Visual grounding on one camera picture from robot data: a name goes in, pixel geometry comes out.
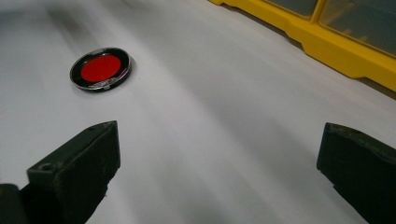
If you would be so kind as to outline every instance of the white floor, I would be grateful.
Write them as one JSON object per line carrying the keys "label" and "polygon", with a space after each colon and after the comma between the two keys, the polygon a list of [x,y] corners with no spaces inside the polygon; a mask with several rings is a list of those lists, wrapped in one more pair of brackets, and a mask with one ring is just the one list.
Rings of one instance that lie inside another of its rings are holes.
{"label": "white floor", "polygon": [[[0,0],[0,182],[117,120],[121,168],[88,223],[365,223],[316,169],[333,122],[396,147],[396,102],[206,0]],[[132,76],[92,94],[69,79],[103,47]]]}

